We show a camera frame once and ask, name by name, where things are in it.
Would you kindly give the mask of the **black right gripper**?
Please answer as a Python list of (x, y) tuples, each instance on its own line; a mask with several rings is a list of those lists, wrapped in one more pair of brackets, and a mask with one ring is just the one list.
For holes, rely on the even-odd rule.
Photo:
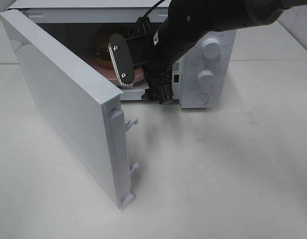
[(126, 39), (126, 70), (141, 67), (148, 84), (143, 99), (159, 104), (173, 100), (172, 65), (180, 58), (180, 39), (169, 32), (158, 32), (158, 43), (148, 16), (139, 17)]

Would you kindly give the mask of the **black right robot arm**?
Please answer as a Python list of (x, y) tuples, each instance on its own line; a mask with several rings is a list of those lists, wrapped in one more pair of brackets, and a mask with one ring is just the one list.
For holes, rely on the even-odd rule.
[(148, 15), (161, 3), (138, 18), (127, 43), (130, 63), (142, 68), (148, 82), (147, 95), (163, 104), (173, 99), (172, 65), (206, 33), (269, 25), (307, 0), (172, 0), (167, 18), (154, 31)]

